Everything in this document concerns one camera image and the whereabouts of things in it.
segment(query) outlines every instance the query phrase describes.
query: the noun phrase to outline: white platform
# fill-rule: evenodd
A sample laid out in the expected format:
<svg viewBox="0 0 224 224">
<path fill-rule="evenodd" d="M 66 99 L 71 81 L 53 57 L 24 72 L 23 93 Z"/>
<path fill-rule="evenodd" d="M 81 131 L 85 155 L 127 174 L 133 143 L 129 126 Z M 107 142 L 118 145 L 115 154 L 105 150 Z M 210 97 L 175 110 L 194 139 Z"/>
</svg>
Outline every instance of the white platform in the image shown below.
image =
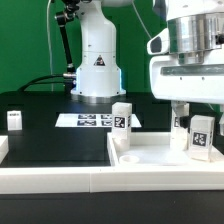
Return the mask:
<svg viewBox="0 0 224 224">
<path fill-rule="evenodd" d="M 0 163 L 3 161 L 9 151 L 8 137 L 0 136 Z"/>
<path fill-rule="evenodd" d="M 186 152 L 167 160 L 169 133 L 132 133 L 136 150 L 151 147 L 149 158 L 121 165 L 112 141 L 108 133 L 111 167 L 2 168 L 0 194 L 224 189 L 223 155 L 215 148 L 211 163 L 190 160 Z"/>
</svg>

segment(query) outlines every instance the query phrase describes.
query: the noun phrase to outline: white block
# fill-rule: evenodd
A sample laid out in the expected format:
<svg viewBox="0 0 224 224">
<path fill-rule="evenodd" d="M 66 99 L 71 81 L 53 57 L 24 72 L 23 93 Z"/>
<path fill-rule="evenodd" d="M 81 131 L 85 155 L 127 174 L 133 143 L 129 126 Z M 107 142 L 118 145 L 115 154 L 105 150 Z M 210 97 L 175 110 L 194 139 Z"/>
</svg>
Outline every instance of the white block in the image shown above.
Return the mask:
<svg viewBox="0 0 224 224">
<path fill-rule="evenodd" d="M 21 111 L 7 112 L 8 131 L 22 130 L 22 115 Z"/>
<path fill-rule="evenodd" d="M 191 158 L 210 161 L 214 123 L 214 117 L 196 115 L 191 119 L 189 141 Z"/>
<path fill-rule="evenodd" d="M 184 107 L 184 114 L 189 115 L 189 104 Z M 187 150 L 188 148 L 188 129 L 180 127 L 180 118 L 172 110 L 170 148 L 175 150 Z"/>
<path fill-rule="evenodd" d="M 118 150 L 130 147 L 132 104 L 115 103 L 112 106 L 112 137 Z"/>
</svg>

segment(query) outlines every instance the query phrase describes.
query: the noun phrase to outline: warning label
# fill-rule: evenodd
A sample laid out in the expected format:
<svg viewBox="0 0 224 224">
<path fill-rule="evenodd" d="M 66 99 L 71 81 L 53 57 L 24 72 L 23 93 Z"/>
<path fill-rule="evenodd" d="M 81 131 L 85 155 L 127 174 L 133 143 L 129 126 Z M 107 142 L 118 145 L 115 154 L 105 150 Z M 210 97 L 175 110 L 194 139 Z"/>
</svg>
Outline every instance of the warning label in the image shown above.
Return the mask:
<svg viewBox="0 0 224 224">
<path fill-rule="evenodd" d="M 101 55 L 97 58 L 96 62 L 94 63 L 95 66 L 105 66 L 105 63 L 103 61 L 103 58 Z"/>
</svg>

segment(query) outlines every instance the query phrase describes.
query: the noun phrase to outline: white cable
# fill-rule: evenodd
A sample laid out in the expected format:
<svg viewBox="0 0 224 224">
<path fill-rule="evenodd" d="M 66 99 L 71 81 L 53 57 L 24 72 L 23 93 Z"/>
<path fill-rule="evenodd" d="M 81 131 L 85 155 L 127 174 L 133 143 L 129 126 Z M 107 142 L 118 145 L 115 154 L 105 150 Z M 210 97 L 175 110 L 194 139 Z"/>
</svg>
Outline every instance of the white cable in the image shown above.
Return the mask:
<svg viewBox="0 0 224 224">
<path fill-rule="evenodd" d="M 52 59 L 52 44 L 51 44 L 51 29 L 50 29 L 50 5 L 51 0 L 47 4 L 47 39 L 48 39 L 48 49 L 50 58 L 50 72 L 53 75 L 53 59 Z"/>
<path fill-rule="evenodd" d="M 151 35 L 149 34 L 148 30 L 147 30 L 146 27 L 145 27 L 145 24 L 144 24 L 143 21 L 142 21 L 141 16 L 140 16 L 139 13 L 138 13 L 138 10 L 137 10 L 137 8 L 136 8 L 136 6 L 135 6 L 135 2 L 134 2 L 134 1 L 135 1 L 135 0 L 132 0 L 132 6 L 133 6 L 133 9 L 134 9 L 134 11 L 135 11 L 135 13 L 136 13 L 136 15 L 137 15 L 137 17 L 138 17 L 138 19 L 139 19 L 139 21 L 140 21 L 142 27 L 143 27 L 143 29 L 145 30 L 146 34 L 148 35 L 149 39 L 152 39 Z"/>
</svg>

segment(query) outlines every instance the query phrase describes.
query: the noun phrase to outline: white tray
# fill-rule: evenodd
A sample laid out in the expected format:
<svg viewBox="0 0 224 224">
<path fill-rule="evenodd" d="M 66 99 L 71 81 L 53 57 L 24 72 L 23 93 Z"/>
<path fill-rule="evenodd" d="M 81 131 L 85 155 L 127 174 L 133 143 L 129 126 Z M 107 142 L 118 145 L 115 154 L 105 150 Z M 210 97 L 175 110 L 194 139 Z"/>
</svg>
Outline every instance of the white tray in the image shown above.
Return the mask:
<svg viewBox="0 0 224 224">
<path fill-rule="evenodd" d="M 222 164 L 224 155 L 212 147 L 211 162 L 193 160 L 188 151 L 170 149 L 170 133 L 131 133 L 130 149 L 116 149 L 112 134 L 108 133 L 108 152 L 112 166 L 214 166 Z"/>
</svg>

